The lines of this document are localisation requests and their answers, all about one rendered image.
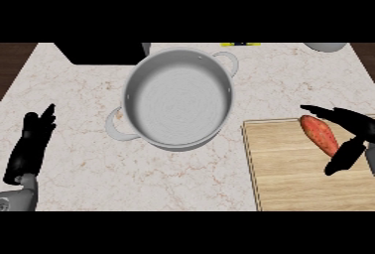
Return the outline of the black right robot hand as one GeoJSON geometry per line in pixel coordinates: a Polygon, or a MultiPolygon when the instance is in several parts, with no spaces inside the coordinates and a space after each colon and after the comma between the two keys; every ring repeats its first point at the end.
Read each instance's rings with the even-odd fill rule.
{"type": "Polygon", "coordinates": [[[375,148],[375,119],[339,107],[330,110],[315,105],[302,105],[300,108],[340,125],[355,135],[339,145],[339,151],[325,166],[325,174],[331,176],[336,172],[349,170],[359,157],[365,156],[367,149],[375,148]]]}

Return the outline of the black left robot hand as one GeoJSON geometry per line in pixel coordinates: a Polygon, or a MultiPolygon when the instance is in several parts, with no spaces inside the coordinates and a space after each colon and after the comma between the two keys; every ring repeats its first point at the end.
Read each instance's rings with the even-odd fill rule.
{"type": "Polygon", "coordinates": [[[18,186],[17,178],[37,175],[43,166],[45,152],[57,128],[57,105],[51,104],[42,115],[29,112],[24,117],[23,135],[8,162],[3,182],[18,186]]]}

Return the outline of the black appliance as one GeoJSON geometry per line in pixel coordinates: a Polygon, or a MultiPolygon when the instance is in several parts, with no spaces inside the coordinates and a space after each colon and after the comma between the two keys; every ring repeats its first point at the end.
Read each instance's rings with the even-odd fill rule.
{"type": "Polygon", "coordinates": [[[73,64],[136,65],[150,55],[150,43],[57,43],[73,64]]]}

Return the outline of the grey metal pot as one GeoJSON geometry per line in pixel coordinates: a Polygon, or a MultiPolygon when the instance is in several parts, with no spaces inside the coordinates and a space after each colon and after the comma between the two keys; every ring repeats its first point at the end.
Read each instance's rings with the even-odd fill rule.
{"type": "Polygon", "coordinates": [[[192,48],[166,49],[139,62],[114,109],[135,132],[119,132],[107,120],[105,132],[114,140],[141,138],[163,150],[185,152],[215,139],[231,116],[240,70],[237,56],[222,55],[232,61],[231,68],[215,55],[192,48]]]}

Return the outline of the wooden tray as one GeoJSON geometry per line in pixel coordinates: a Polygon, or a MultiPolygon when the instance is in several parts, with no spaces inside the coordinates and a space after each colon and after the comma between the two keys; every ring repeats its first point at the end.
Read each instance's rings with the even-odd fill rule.
{"type": "Polygon", "coordinates": [[[328,176],[330,157],[297,119],[250,120],[243,133],[257,210],[375,210],[375,176],[367,160],[328,176]]]}

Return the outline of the orange sweet potato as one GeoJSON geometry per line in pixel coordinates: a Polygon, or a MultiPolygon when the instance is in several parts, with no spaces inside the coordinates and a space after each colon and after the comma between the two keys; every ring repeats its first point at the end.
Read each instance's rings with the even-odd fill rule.
{"type": "Polygon", "coordinates": [[[333,157],[339,151],[339,143],[330,126],[322,120],[309,115],[303,115],[299,122],[305,135],[322,152],[333,157]]]}

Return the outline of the grey round object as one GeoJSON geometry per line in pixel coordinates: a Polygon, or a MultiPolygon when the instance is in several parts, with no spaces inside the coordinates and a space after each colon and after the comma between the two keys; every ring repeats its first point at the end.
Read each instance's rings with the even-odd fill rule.
{"type": "Polygon", "coordinates": [[[306,45],[319,52],[334,53],[345,48],[346,43],[306,43],[306,45]]]}

